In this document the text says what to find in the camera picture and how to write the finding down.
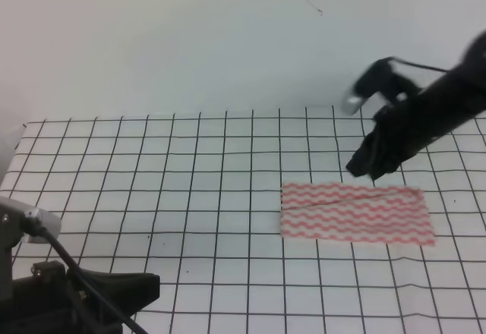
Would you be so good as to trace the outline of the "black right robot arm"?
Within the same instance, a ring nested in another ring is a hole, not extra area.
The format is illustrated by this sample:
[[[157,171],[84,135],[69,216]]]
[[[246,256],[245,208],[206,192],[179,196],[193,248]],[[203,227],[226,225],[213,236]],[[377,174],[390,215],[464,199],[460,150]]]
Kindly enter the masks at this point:
[[[485,35],[477,36],[462,60],[424,89],[396,73],[394,57],[371,64],[352,85],[342,110],[354,115],[375,93],[386,105],[346,169],[377,180],[390,174],[435,140],[485,111]]]

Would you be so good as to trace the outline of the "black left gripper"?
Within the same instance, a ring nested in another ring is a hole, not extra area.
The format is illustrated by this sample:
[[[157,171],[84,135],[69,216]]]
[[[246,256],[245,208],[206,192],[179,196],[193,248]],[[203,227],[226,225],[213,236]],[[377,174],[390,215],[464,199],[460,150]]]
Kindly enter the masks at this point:
[[[58,261],[35,263],[32,276],[15,279],[11,297],[12,333],[122,333],[117,317],[74,270]],[[152,273],[82,271],[94,288],[131,318],[160,296]]]

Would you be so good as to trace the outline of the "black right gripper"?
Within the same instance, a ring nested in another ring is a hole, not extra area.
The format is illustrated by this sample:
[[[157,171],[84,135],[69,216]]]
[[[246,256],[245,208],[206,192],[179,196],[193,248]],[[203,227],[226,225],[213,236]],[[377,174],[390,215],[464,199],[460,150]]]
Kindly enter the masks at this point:
[[[346,164],[354,177],[367,175],[376,181],[444,135],[437,113],[417,101],[382,109],[375,115],[375,122],[371,147],[360,146]]]

